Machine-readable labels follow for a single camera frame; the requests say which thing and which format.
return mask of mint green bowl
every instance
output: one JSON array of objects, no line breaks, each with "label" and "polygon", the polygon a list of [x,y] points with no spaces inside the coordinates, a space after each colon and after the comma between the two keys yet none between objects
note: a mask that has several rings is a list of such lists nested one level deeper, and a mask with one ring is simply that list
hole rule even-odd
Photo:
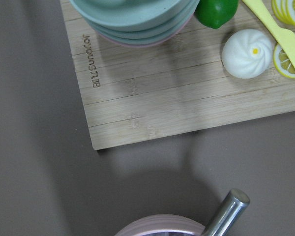
[{"label": "mint green bowl", "polygon": [[179,24],[181,21],[185,19],[187,15],[190,15],[195,11],[198,3],[199,3],[199,0],[190,1],[190,3],[182,11],[180,11],[176,16],[174,16],[173,18],[171,18],[170,20],[164,22],[163,24],[159,26],[156,26],[147,30],[125,32],[125,31],[108,29],[94,22],[91,22],[89,24],[91,24],[97,30],[115,37],[128,38],[128,39],[149,38],[149,37],[156,36],[160,33],[163,33],[169,30],[170,28],[174,27],[175,25]]},{"label": "mint green bowl", "polygon": [[98,33],[101,35],[119,43],[123,44],[128,44],[128,45],[146,45],[146,44],[153,44],[155,42],[160,42],[163,39],[169,39],[169,36],[174,36],[179,30],[182,29],[182,27],[189,21],[190,17],[193,15],[193,11],[190,12],[190,14],[186,15],[182,21],[180,21],[178,24],[175,26],[171,27],[169,30],[162,32],[158,35],[155,35],[153,37],[148,37],[148,38],[140,38],[140,39],[128,39],[128,38],[120,38],[113,36],[111,34],[105,33],[99,29],[97,29],[92,22],[88,21],[88,24]]},{"label": "mint green bowl", "polygon": [[193,0],[70,0],[86,19],[111,30],[140,31],[159,26]]}]

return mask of yellow plastic knife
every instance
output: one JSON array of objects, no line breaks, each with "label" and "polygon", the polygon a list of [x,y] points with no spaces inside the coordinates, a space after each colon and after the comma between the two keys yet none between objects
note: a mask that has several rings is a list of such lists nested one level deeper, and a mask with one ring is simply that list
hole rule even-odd
[{"label": "yellow plastic knife", "polygon": [[295,34],[277,25],[262,0],[242,0],[267,27],[295,68]]}]

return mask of wooden cutting board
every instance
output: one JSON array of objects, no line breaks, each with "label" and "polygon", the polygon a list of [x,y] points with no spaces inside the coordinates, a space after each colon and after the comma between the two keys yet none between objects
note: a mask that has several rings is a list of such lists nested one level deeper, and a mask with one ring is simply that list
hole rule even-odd
[{"label": "wooden cutting board", "polygon": [[295,111],[295,79],[273,63],[249,80],[223,68],[223,45],[239,30],[261,30],[276,43],[242,2],[220,29],[192,18],[171,40],[144,49],[108,42],[60,2],[95,150]]}]

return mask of pink bowl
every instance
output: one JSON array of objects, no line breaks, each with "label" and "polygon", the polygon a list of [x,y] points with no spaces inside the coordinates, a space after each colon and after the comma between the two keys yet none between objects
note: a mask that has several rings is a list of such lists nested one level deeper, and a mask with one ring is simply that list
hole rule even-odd
[{"label": "pink bowl", "polygon": [[152,215],[139,219],[120,230],[115,236],[145,236],[155,233],[175,232],[200,236],[205,227],[179,215]]}]

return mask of metal handle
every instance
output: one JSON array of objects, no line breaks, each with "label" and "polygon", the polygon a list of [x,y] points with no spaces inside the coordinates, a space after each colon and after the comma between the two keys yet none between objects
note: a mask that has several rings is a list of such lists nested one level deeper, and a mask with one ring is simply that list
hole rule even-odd
[{"label": "metal handle", "polygon": [[224,236],[250,203],[239,189],[231,189],[201,236]]}]

